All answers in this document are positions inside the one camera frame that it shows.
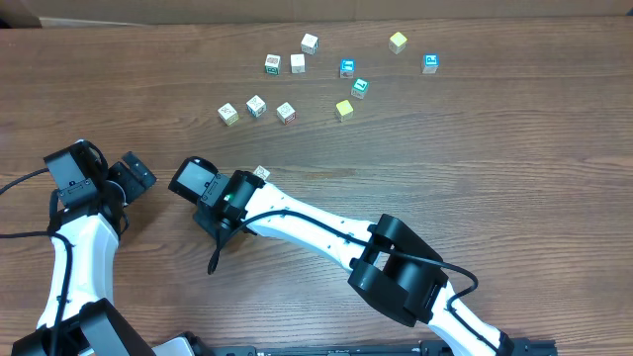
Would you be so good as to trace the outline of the white I wooden block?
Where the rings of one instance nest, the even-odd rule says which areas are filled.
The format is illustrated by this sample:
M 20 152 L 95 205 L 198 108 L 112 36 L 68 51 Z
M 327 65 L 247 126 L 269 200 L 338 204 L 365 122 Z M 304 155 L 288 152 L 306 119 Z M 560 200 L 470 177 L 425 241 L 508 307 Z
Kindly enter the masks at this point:
M 256 167 L 256 169 L 253 171 L 253 174 L 264 181 L 266 181 L 268 177 L 270 176 L 270 172 L 261 165 Z

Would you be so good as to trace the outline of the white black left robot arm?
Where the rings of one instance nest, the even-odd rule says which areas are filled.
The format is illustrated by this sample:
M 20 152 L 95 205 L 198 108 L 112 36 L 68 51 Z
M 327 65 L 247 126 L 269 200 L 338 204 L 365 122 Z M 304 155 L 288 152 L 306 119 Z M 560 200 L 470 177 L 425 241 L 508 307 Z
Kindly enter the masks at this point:
M 45 158 L 56 189 L 43 235 L 55 257 L 36 330 L 15 355 L 149 355 L 151 348 L 114 307 L 114 257 L 130 223 L 125 212 L 156 178 L 132 153 L 109 164 L 90 141 Z

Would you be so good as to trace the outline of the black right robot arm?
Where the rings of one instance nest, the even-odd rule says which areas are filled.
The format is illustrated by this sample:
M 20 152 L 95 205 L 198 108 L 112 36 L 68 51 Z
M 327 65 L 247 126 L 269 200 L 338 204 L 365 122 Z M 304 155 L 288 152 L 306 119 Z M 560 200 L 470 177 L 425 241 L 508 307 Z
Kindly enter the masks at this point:
M 444 262 L 397 218 L 346 219 L 294 199 L 254 173 L 237 170 L 226 176 L 197 156 L 183 161 L 169 189 L 196 205 L 196 223 L 216 242 L 210 273 L 241 231 L 283 239 L 339 265 L 370 307 L 404 326 L 426 324 L 456 355 L 509 355 L 514 350 L 506 333 L 461 302 L 476 290 L 476 276 Z

